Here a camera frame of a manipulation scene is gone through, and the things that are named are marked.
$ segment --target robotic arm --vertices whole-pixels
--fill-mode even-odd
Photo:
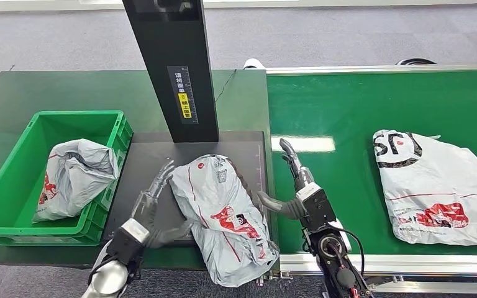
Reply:
[[[139,278],[143,251],[158,248],[186,235],[191,226],[185,221],[180,227],[162,231],[154,226],[158,197],[171,178],[173,161],[165,164],[151,183],[142,191],[131,217],[114,232],[114,238],[100,251],[89,275],[88,288],[81,298],[118,298],[133,280]]]
[[[302,166],[291,144],[281,138],[280,145],[285,152],[283,159],[288,163],[294,179],[296,197],[289,202],[281,202],[259,192],[261,203],[290,219],[301,221],[307,246],[305,251],[316,257],[330,298],[372,298],[362,277],[364,259],[361,259],[363,265],[359,273],[347,255],[351,250],[347,233],[354,235],[343,229],[326,193],[314,182],[310,170]],[[354,238],[362,250],[361,243],[357,237]]]

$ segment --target gray carpet floor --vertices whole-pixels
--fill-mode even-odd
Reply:
[[[477,64],[477,6],[206,11],[213,68]],[[0,71],[144,69],[124,11],[0,14]],[[0,297],[80,297],[88,272],[0,266]],[[204,272],[145,270],[127,297],[320,297],[321,278],[226,289]],[[464,297],[377,295],[378,297]]]

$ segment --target package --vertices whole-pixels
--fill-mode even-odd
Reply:
[[[238,287],[271,268],[279,252],[266,218],[228,158],[201,156],[176,168],[170,184],[214,283]]]
[[[77,216],[119,176],[114,151],[89,140],[55,145],[33,222]]]
[[[394,234],[408,243],[477,245],[477,157],[414,133],[373,137]]]

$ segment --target red logo print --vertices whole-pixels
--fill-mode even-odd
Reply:
[[[231,206],[225,206],[220,213],[212,215],[211,219],[219,220],[220,226],[238,233],[246,233],[251,239],[259,238],[255,228],[248,223],[244,215],[237,214]]]
[[[50,183],[48,180],[48,174],[45,172],[45,184],[43,186],[43,191],[39,196],[39,205],[43,205],[45,201],[50,200],[55,197],[57,194],[56,184]]]
[[[416,214],[416,220],[427,227],[465,228],[469,224],[469,218],[458,202],[434,204],[425,209],[425,213]]]

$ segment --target white shoe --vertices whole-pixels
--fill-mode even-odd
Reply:
[[[260,63],[260,61],[258,61],[257,59],[249,58],[248,60],[246,60],[246,63],[244,63],[243,69],[245,69],[245,70],[265,70],[266,67],[264,65],[262,65],[262,63]]]

